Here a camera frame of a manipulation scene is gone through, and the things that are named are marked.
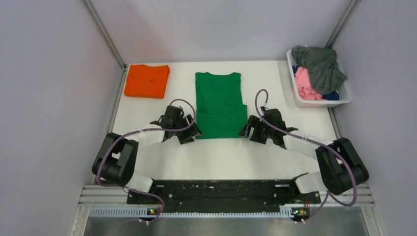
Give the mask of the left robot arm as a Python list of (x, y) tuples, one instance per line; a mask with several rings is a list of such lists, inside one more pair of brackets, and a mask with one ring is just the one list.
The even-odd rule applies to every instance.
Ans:
[(165, 113), (148, 126), (126, 134), (108, 133), (94, 160), (92, 173), (96, 182), (105, 187), (123, 187), (139, 194), (145, 203), (164, 201), (158, 196), (156, 181), (136, 169), (137, 154), (154, 144), (177, 137), (180, 144), (193, 142), (201, 135), (196, 122), (196, 110), (186, 115), (182, 107), (169, 105)]

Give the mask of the green t shirt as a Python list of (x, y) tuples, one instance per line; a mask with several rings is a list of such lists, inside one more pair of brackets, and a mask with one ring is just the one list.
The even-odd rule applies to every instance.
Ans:
[(248, 120), (241, 94), (241, 74), (195, 73), (197, 139), (238, 138)]

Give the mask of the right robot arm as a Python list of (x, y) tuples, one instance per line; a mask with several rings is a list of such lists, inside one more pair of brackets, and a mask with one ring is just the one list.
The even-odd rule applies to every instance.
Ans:
[(261, 108), (262, 116), (251, 115), (239, 132), (240, 137), (265, 144), (268, 139), (286, 150), (292, 150), (318, 162), (319, 170), (294, 178), (288, 189), (289, 198), (301, 203), (308, 193), (327, 191), (340, 195), (369, 180), (369, 172), (352, 142), (347, 138), (322, 139), (287, 127), (278, 109)]

